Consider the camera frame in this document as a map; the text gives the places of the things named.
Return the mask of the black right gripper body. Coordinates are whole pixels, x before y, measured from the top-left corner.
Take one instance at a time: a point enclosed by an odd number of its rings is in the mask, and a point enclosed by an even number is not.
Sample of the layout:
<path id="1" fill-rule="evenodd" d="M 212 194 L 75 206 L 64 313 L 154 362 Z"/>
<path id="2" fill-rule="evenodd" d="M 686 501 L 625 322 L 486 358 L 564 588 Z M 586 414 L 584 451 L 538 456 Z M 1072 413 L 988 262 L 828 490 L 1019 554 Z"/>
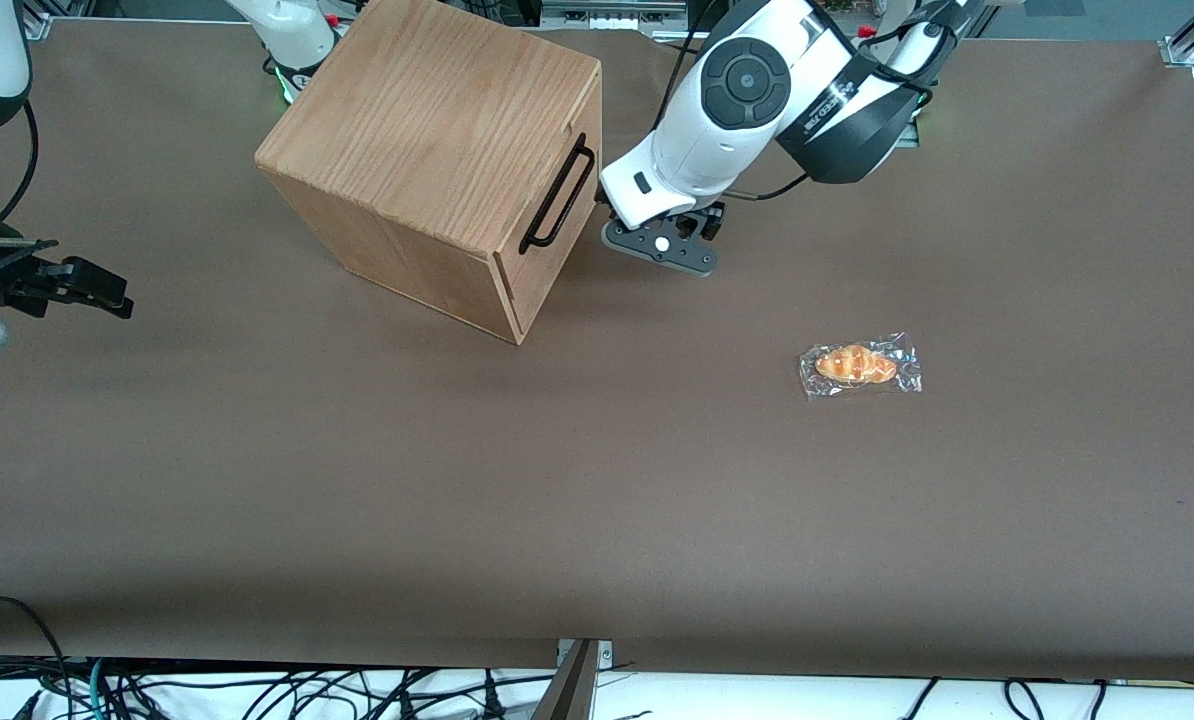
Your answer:
<path id="1" fill-rule="evenodd" d="M 47 240 L 0 240 L 0 307 L 33 318 L 47 315 L 47 300 L 33 295 L 41 250 L 48 250 Z"/>

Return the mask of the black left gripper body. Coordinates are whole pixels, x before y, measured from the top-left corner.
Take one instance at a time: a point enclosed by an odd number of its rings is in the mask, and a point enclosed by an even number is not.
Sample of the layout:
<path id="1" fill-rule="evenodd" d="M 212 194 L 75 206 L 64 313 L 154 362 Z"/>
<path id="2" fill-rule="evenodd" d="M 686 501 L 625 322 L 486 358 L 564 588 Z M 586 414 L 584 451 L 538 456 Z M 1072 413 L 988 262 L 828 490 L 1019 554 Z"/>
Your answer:
<path id="1" fill-rule="evenodd" d="M 724 202 L 675 215 L 660 213 L 641 224 L 624 224 L 623 220 L 611 217 L 609 236 L 615 241 L 634 241 L 638 238 L 653 241 L 658 236 L 664 236 L 667 241 L 710 241 L 716 236 L 724 219 Z"/>

